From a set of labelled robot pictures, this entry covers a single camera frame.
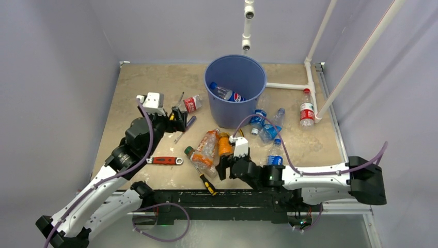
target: blue trash bin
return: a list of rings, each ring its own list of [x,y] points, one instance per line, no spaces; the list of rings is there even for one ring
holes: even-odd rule
[[[220,128],[235,129],[239,123],[256,110],[259,96],[266,87],[266,73],[254,59],[244,55],[226,55],[214,60],[205,71],[205,87],[210,111]],[[229,102],[211,92],[209,85],[216,82],[247,99]]]

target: screwdriver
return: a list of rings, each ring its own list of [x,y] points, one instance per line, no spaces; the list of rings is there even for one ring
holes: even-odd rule
[[[216,188],[210,183],[210,181],[205,177],[205,175],[199,171],[198,167],[195,166],[195,169],[198,171],[199,177],[202,179],[204,186],[206,187],[208,192],[210,192],[212,196],[215,196],[217,194]]]
[[[196,121],[196,116],[192,116],[190,120],[187,122],[187,127],[185,128],[185,132],[193,125],[193,123]],[[178,137],[174,140],[175,144],[178,142],[178,140],[181,138],[181,136],[185,133],[180,133]]]

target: clear plastic bottle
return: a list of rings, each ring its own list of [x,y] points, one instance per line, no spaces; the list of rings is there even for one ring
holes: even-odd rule
[[[303,100],[300,106],[300,126],[302,129],[308,130],[314,126],[314,102],[310,95],[310,89],[304,89],[303,92]]]
[[[220,87],[215,82],[211,82],[210,84],[210,90],[215,94],[217,97],[222,98],[224,100],[230,101],[230,102],[242,102],[246,99],[243,98],[241,95],[237,94],[236,92]]]
[[[202,98],[200,95],[195,95],[193,97],[189,97],[187,99],[182,100],[178,108],[181,111],[187,111],[189,113],[198,110],[200,107],[202,107]]]
[[[285,120],[285,109],[280,108],[270,120],[277,127],[277,130],[281,131],[281,127],[283,126],[283,122]],[[273,141],[276,136],[277,132],[275,131],[274,127],[266,121],[263,129],[260,131],[261,140],[266,144],[270,141]]]
[[[196,150],[189,146],[184,151],[195,166],[203,170],[211,178],[217,175],[216,168],[213,166],[213,160],[217,141],[219,140],[219,132],[218,128],[208,131]]]
[[[281,149],[281,140],[276,138],[274,144],[268,153],[268,165],[283,165],[283,150]]]
[[[266,109],[268,108],[268,106],[269,96],[267,94],[262,94],[257,103],[257,109],[254,114],[266,117]],[[257,136],[259,131],[264,126],[264,119],[258,116],[254,116],[253,118],[251,118],[249,124],[253,127],[253,129],[251,130],[251,134]]]

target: gray wall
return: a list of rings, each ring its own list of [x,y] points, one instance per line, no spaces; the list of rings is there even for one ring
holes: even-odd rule
[[[361,1],[326,61],[333,88],[391,0]],[[381,162],[388,204],[373,207],[385,247],[436,247],[438,2],[407,1],[334,102],[348,154]]]
[[[118,73],[87,0],[0,3],[0,240],[35,226],[89,180]]]
[[[120,60],[210,62],[241,53],[244,0],[90,0]],[[256,0],[249,55],[302,63],[330,0]],[[325,61],[359,0],[339,0],[314,61]]]

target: beige tabletop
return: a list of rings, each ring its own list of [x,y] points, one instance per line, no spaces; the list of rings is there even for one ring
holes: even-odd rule
[[[125,64],[120,70],[120,76],[114,92],[113,101],[103,131],[102,140],[93,170],[95,175],[105,159],[116,148],[125,130],[132,120],[140,117],[137,109],[137,95],[148,92],[164,94],[164,109],[170,112],[184,91],[184,98],[200,94],[204,99],[202,107],[193,112],[197,117],[191,129],[175,144],[178,133],[165,133],[153,157],[181,157],[184,163],[178,166],[147,164],[130,182],[121,189],[128,189],[132,182],[146,181],[153,189],[203,189],[202,181],[191,162],[184,154],[187,146],[197,147],[205,133],[217,127],[211,113],[204,87],[204,71],[207,65],[130,65]],[[307,76],[303,65],[263,65],[268,76],[268,82],[306,84]],[[317,103],[322,106],[324,96],[315,68],[312,69],[317,90]],[[267,88],[265,94],[271,102],[268,117],[280,107],[286,110],[285,122],[281,135],[285,141],[292,163],[299,167],[325,166],[342,162],[331,117],[328,113],[315,125],[311,131],[300,129],[300,101],[302,91]],[[258,165],[264,165],[270,145],[262,146],[259,137],[250,134],[251,127],[243,129],[251,148],[251,158]],[[221,130],[232,133],[234,130]],[[220,181],[218,177],[210,179],[217,189],[249,189],[249,186],[239,179]]]

